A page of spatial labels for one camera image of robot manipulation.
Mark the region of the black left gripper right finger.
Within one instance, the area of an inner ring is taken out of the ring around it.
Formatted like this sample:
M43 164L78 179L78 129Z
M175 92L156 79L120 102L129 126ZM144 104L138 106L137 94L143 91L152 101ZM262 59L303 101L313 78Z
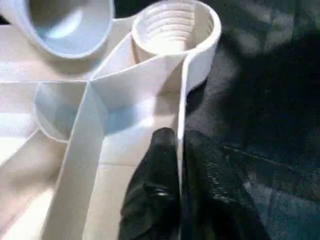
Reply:
M268 240L267 230L224 147L196 130L184 135L182 240Z

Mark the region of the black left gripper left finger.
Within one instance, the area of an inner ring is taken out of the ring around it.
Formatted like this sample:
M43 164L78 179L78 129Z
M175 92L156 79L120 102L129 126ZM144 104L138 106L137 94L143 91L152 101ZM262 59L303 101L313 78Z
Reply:
M180 227L180 184L176 136L153 132L150 145L126 188L118 239L176 240Z

